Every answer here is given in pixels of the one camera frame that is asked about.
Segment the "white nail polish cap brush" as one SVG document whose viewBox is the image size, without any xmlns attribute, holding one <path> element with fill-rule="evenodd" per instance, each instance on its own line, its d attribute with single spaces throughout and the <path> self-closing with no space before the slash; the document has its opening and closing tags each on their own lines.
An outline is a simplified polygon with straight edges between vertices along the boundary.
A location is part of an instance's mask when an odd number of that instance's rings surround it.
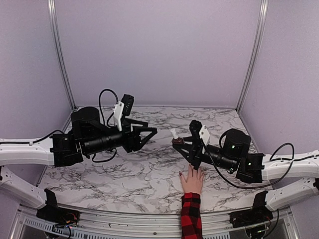
<svg viewBox="0 0 319 239">
<path fill-rule="evenodd" d="M 179 136 L 178 136 L 178 134 L 177 134 L 175 128 L 172 128 L 172 129 L 170 130 L 170 132 L 171 132 L 171 134 L 172 134 L 173 139 L 178 139 L 178 138 L 179 138 Z"/>
</svg>

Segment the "red nail polish bottle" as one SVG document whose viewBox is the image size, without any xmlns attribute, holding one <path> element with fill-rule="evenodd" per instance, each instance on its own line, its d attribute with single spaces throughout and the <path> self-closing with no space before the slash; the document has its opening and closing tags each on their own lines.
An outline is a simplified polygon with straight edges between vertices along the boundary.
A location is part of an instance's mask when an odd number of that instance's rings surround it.
<svg viewBox="0 0 319 239">
<path fill-rule="evenodd" d="M 172 139 L 172 144 L 184 144 L 184 139 L 179 137 L 179 138 L 173 138 Z"/>
</svg>

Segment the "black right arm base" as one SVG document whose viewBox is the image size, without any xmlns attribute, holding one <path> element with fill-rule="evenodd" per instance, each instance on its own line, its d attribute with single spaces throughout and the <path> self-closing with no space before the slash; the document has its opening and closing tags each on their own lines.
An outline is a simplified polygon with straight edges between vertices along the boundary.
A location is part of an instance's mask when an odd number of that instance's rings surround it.
<svg viewBox="0 0 319 239">
<path fill-rule="evenodd" d="M 245 227 L 245 232 L 250 239 L 263 239 L 268 227 L 266 222 L 274 218 L 273 213 L 266 208 L 266 195 L 263 191 L 255 195 L 253 206 L 250 209 L 231 212 L 229 222 L 233 228 Z"/>
</svg>

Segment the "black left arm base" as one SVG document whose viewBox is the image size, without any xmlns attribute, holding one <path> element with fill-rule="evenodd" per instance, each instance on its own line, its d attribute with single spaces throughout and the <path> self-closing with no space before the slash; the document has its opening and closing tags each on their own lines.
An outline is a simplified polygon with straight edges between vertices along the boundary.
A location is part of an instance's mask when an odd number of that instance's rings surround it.
<svg viewBox="0 0 319 239">
<path fill-rule="evenodd" d="M 62 208 L 57 205 L 55 194 L 49 189 L 44 189 L 46 199 L 43 207 L 37 210 L 36 216 L 40 219 L 55 223 L 55 228 L 67 228 L 69 235 L 72 237 L 71 225 L 77 225 L 80 212 Z"/>
</svg>

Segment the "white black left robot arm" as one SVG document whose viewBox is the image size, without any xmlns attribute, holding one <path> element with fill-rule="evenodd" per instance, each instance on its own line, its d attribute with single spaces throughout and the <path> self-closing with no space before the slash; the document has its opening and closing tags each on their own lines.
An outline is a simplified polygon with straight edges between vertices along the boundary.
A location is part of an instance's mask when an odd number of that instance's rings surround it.
<svg viewBox="0 0 319 239">
<path fill-rule="evenodd" d="M 84 107 L 71 114 L 72 129 L 68 133 L 58 130 L 41 139 L 29 141 L 0 141 L 0 185 L 15 193 L 33 208 L 41 210 L 57 222 L 63 211 L 57 206 L 55 194 L 39 189 L 14 175 L 9 165 L 38 164 L 68 167 L 83 162 L 84 158 L 103 151 L 122 147 L 127 153 L 136 152 L 157 134 L 157 129 L 147 122 L 126 119 L 128 113 L 121 105 L 115 113 L 115 127 L 107 127 L 100 121 L 97 108 Z"/>
</svg>

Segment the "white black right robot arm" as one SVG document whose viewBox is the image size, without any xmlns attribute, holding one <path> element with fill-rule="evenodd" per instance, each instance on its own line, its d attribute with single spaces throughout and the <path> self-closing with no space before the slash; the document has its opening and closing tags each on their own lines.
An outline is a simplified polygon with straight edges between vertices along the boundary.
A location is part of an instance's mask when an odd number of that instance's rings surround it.
<svg viewBox="0 0 319 239">
<path fill-rule="evenodd" d="M 246 183 L 244 189 L 261 189 L 273 186 L 285 178 L 297 178 L 282 188 L 263 191 L 254 198 L 247 219 L 259 222 L 266 209 L 277 210 L 319 194 L 319 152 L 279 156 L 249 153 L 250 136 L 231 128 L 219 139 L 219 146 L 209 144 L 210 133 L 206 126 L 192 129 L 191 136 L 182 138 L 171 129 L 172 146 L 197 170 L 201 163 L 212 165 L 216 172 L 225 169 L 235 173 L 236 179 Z"/>
</svg>

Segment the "red black plaid sleeve forearm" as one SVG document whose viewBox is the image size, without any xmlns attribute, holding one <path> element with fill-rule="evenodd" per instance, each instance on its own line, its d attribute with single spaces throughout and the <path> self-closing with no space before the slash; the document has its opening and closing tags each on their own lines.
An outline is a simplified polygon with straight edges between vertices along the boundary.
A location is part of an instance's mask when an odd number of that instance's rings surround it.
<svg viewBox="0 0 319 239">
<path fill-rule="evenodd" d="M 201 198 L 197 193 L 185 193 L 181 198 L 181 238 L 202 239 Z"/>
</svg>

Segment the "bare human hand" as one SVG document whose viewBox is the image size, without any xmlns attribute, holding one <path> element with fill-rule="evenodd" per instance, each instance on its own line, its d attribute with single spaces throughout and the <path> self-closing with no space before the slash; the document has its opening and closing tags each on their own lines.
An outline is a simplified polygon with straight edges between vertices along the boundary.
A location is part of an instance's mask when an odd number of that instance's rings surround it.
<svg viewBox="0 0 319 239">
<path fill-rule="evenodd" d="M 188 174 L 185 177 L 182 172 L 179 172 L 179 178 L 184 193 L 201 194 L 203 188 L 204 173 L 199 168 L 195 170 L 190 164 Z"/>
</svg>

